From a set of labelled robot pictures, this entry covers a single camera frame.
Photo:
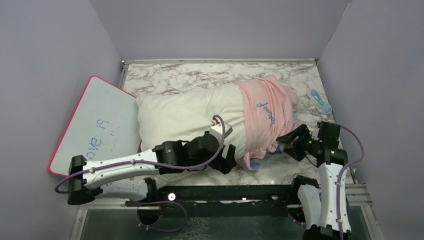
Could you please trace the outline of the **white pillow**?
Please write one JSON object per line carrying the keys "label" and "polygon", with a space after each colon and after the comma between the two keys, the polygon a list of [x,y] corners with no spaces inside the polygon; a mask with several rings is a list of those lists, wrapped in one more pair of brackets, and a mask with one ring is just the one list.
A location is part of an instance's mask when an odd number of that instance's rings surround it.
{"label": "white pillow", "polygon": [[191,141],[202,136],[219,115],[232,126],[224,144],[235,146],[235,160],[245,166],[246,128],[240,88],[226,83],[208,89],[178,94],[146,94],[136,99],[141,151],[165,141]]}

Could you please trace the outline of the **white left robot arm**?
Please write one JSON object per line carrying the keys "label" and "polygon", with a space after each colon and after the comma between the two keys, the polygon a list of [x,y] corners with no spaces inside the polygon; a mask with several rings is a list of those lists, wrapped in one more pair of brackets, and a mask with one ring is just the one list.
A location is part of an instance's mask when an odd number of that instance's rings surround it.
{"label": "white left robot arm", "polygon": [[68,205],[82,205],[97,198],[124,198],[152,205],[157,191],[152,176],[200,171],[210,167],[223,174],[236,165],[236,147],[225,145],[222,135],[206,131],[191,141],[165,141],[152,149],[109,160],[71,159]]}

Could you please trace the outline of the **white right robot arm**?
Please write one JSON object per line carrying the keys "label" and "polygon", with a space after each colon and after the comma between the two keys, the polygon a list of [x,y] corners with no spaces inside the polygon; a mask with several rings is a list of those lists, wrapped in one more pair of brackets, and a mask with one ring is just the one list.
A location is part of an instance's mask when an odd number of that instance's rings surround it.
{"label": "white right robot arm", "polygon": [[319,122],[317,138],[305,124],[276,140],[288,156],[300,162],[308,155],[316,159],[319,180],[297,176],[288,190],[289,199],[302,205],[304,240],[347,240],[352,229],[346,197],[347,152],[339,148],[341,126]]}

